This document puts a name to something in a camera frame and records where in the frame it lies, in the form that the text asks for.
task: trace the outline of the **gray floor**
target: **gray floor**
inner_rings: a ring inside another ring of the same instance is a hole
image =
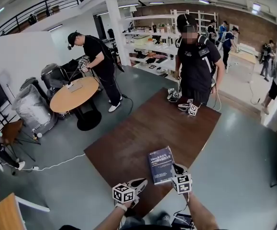
[[[133,110],[160,88],[176,86],[170,80],[133,68],[126,68],[117,80],[122,92],[133,99]],[[58,122],[43,136],[41,146],[24,146],[36,158],[32,163],[20,155],[27,161],[27,168],[49,167],[83,154],[86,147],[126,119],[131,107],[129,100],[123,100],[109,114],[105,92],[94,100],[102,113],[101,123],[83,132],[77,129],[75,116]],[[214,100],[210,100],[209,106],[213,104]],[[277,223],[277,188],[270,188],[269,182],[274,175],[277,135],[226,105],[221,113],[204,150],[190,168],[193,191],[223,229],[272,230]],[[110,187],[86,156],[43,172],[21,171],[11,176],[10,169],[4,169],[4,173],[0,172],[0,199],[14,192],[51,209],[44,213],[21,207],[28,230],[57,230],[64,224],[89,230],[113,209]],[[184,198],[171,191],[145,219],[162,210],[173,214],[184,206]]]

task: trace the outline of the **white sneaker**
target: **white sneaker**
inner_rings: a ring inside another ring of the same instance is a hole
[[[120,103],[118,103],[117,106],[112,105],[112,106],[109,108],[109,113],[115,111],[115,110],[117,109],[118,106],[120,106]]]
[[[122,96],[120,96],[120,101],[122,100]],[[109,100],[109,103],[111,103],[111,100]]]
[[[265,114],[267,114],[267,115],[269,115],[269,111],[268,111],[268,108],[267,107],[263,107],[262,108],[262,110],[263,110],[263,112],[265,113]]]
[[[21,171],[25,166],[25,161],[19,162],[19,167],[17,168],[19,171]]]

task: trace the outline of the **black table base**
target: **black table base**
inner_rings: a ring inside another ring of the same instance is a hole
[[[102,118],[92,99],[89,99],[89,103],[93,109],[91,111],[83,113],[80,106],[74,109],[74,113],[78,118],[77,127],[82,131],[93,129],[100,123]]]

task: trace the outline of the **shorts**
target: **shorts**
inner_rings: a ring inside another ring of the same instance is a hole
[[[271,88],[268,94],[272,100],[275,100],[275,98],[277,97],[277,84],[274,81],[272,81]]]
[[[206,105],[207,101],[209,101],[211,88],[207,92],[201,92],[189,87],[185,81],[181,81],[180,86],[183,97],[187,99],[193,99],[194,102],[200,103],[202,105]]]

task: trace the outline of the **blue book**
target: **blue book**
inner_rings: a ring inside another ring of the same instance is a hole
[[[149,153],[149,163],[154,184],[170,182],[174,159],[170,147]]]

